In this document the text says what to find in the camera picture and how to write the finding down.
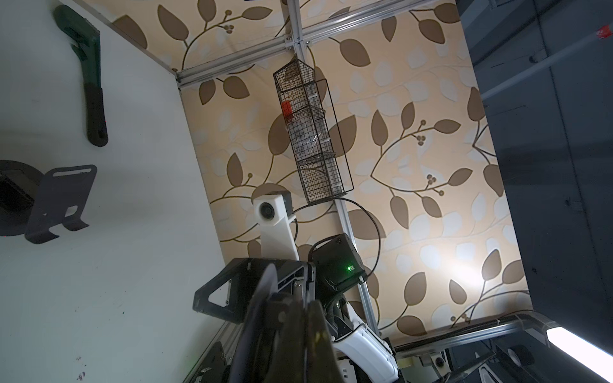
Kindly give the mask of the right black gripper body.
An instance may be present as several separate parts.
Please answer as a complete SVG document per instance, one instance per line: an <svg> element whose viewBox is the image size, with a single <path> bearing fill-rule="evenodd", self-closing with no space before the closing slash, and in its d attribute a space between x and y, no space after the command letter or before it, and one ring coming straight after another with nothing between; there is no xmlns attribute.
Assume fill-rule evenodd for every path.
<svg viewBox="0 0 613 383"><path fill-rule="evenodd" d="M281 330L289 319L289 303L303 308L315 300L315 269L308 262L286 259L232 260L219 274L199 288L193 310L227 322L241 324L250 319L249 306L255 302L263 282L264 326Z"/></svg>

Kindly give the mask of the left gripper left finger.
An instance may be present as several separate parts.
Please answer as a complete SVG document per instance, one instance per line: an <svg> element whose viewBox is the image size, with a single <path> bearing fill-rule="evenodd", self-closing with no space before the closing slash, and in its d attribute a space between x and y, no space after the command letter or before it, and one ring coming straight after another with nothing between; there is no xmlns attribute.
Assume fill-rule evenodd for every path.
<svg viewBox="0 0 613 383"><path fill-rule="evenodd" d="M268 382L306 381L306 317L303 305L292 302L268 370Z"/></svg>

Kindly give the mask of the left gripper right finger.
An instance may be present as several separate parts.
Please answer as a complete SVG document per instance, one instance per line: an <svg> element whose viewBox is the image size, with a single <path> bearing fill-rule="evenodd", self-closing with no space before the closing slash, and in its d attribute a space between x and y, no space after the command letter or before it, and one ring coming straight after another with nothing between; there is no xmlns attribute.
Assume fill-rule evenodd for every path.
<svg viewBox="0 0 613 383"><path fill-rule="evenodd" d="M321 303L309 303L306 313L306 382L344 382Z"/></svg>

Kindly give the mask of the grey phone stand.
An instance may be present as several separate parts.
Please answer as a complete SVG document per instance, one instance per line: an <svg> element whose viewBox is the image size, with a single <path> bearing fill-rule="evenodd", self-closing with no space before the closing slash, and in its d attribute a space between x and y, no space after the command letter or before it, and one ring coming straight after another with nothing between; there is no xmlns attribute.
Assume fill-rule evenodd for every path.
<svg viewBox="0 0 613 383"><path fill-rule="evenodd" d="M293 295L278 287L276 266L268 264L247 308L236 351L229 370L229 382L263 382L273 362L281 330L287 322Z"/></svg>
<svg viewBox="0 0 613 383"><path fill-rule="evenodd" d="M89 225L81 216L94 186L93 164L51 169L42 173L19 161L1 161L1 236L24 236L32 244L44 244L62 225L80 231Z"/></svg>

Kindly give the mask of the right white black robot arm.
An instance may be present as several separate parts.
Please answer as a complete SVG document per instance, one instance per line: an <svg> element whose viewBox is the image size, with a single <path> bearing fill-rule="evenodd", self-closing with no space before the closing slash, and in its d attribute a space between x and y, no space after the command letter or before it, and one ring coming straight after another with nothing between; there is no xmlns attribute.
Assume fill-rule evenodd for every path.
<svg viewBox="0 0 613 383"><path fill-rule="evenodd" d="M211 363L204 381L396 382L393 349L345 296L368 273L344 234L306 260L232 260L193 299L196 312L240 325L233 359Z"/></svg>

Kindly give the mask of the green black handled tool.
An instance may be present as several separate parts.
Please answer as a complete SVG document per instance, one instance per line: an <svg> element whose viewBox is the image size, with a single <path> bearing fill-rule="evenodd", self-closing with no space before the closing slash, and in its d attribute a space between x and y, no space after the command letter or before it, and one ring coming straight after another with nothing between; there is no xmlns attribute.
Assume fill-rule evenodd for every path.
<svg viewBox="0 0 613 383"><path fill-rule="evenodd" d="M109 143L102 89L100 31L67 5L53 11L58 28L69 36L79 61L86 97L86 133L89 143L102 148Z"/></svg>

